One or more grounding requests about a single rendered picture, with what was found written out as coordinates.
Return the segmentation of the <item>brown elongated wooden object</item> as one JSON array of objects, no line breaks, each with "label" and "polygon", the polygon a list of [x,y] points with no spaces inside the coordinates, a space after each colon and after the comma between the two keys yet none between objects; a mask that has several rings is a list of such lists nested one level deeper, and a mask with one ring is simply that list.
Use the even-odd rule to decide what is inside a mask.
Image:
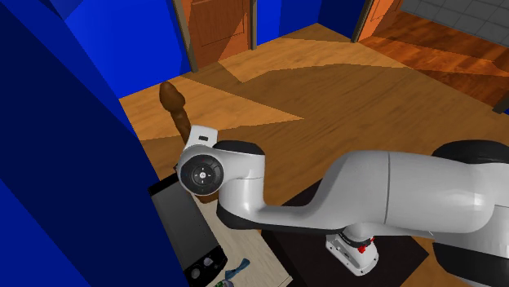
[{"label": "brown elongated wooden object", "polygon": [[161,104],[163,108],[170,113],[177,131],[180,133],[184,144],[186,144],[192,126],[188,114],[184,109],[185,98],[177,88],[169,82],[163,82],[159,87],[159,99]]}]

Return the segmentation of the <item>black flat appliance with buttons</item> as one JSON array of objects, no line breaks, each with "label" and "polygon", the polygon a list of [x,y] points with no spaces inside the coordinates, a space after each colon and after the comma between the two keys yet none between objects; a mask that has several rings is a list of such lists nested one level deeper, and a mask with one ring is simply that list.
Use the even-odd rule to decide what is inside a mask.
[{"label": "black flat appliance with buttons", "polygon": [[228,257],[189,192],[172,174],[148,188],[190,287],[212,287]]}]

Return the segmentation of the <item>orange wooden door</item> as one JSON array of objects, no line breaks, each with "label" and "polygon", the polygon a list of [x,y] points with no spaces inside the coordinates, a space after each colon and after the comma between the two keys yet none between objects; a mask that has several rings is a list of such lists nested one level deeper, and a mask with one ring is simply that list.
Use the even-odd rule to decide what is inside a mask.
[{"label": "orange wooden door", "polygon": [[257,0],[170,0],[190,69],[257,47]]}]

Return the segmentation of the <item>dark robot stand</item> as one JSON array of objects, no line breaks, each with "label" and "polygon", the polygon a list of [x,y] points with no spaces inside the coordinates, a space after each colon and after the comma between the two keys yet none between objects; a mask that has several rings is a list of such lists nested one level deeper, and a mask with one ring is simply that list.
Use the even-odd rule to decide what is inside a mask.
[{"label": "dark robot stand", "polygon": [[377,265],[355,276],[326,249],[323,235],[262,231],[261,236],[292,276],[288,287],[401,287],[428,257],[410,236],[378,236]]}]

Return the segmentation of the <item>blue scissors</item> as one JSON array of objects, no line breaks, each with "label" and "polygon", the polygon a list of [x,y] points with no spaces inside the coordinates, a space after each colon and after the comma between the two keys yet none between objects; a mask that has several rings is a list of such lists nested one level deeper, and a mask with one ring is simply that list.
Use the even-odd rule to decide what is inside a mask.
[{"label": "blue scissors", "polygon": [[227,270],[225,272],[225,280],[231,280],[236,274],[247,268],[249,265],[250,265],[249,259],[247,258],[242,259],[238,267],[231,270]]}]

